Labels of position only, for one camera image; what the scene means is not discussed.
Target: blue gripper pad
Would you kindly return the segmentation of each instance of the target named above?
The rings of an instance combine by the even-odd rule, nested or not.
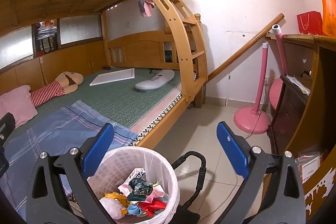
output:
[[[247,179],[250,173],[250,145],[243,137],[236,136],[225,122],[220,122],[217,126],[217,139],[237,175]]]
[[[110,147],[114,138],[113,125],[106,123],[97,136],[88,138],[81,146],[82,178],[87,180],[93,176]]]

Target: stuffed toy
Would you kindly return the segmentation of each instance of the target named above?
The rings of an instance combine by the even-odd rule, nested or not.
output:
[[[83,83],[84,77],[80,73],[62,72],[54,82],[31,93],[31,101],[38,107],[54,97],[69,94],[78,89]]]

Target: trash can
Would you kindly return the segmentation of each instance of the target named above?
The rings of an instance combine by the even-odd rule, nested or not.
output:
[[[146,181],[160,184],[169,195],[166,208],[154,217],[143,220],[125,215],[118,223],[168,224],[173,218],[180,201],[180,190],[177,177],[170,163],[159,153],[136,146],[124,146],[106,153],[94,176],[88,179],[91,189],[98,199],[104,193],[118,192],[121,185],[134,168],[143,167]]]

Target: bolt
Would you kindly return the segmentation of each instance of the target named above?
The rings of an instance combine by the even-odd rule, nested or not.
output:
[[[74,147],[70,149],[70,154],[71,155],[76,155],[78,153],[78,148]]]
[[[292,157],[292,153],[290,151],[285,151],[285,156],[287,158],[291,158]]]
[[[260,154],[261,153],[261,148],[259,146],[253,146],[252,151],[256,154]]]
[[[44,158],[46,158],[47,157],[47,152],[42,152],[41,154],[40,154],[40,158],[41,159],[44,159]]]

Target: wooden finial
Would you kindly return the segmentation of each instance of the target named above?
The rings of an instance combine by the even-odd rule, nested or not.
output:
[[[201,15],[200,14],[195,14],[195,18],[197,22],[201,22]]]

